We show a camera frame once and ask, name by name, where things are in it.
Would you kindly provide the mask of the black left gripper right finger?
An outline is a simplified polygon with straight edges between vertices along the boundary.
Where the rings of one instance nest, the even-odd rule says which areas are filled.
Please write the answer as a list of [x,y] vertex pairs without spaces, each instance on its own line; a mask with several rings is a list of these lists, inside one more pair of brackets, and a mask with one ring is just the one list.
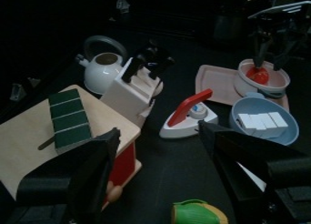
[[236,224],[311,224],[311,157],[205,121],[197,123],[197,133]]

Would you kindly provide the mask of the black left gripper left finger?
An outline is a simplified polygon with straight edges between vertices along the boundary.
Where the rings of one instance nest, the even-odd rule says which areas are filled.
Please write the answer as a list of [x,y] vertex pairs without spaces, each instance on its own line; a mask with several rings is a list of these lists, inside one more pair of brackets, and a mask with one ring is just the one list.
[[72,150],[77,169],[68,188],[68,207],[77,224],[99,224],[101,221],[101,206],[119,138],[120,130],[113,127]]

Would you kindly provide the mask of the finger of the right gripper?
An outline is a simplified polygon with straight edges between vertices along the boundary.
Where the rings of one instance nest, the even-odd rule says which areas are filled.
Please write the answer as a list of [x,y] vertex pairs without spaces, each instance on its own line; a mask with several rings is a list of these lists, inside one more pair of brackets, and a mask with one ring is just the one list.
[[280,34],[275,38],[273,70],[277,71],[288,62],[291,54],[300,45],[301,35],[297,33]]
[[253,39],[253,65],[260,68],[264,62],[265,53],[272,43],[272,37],[265,34],[256,34]]

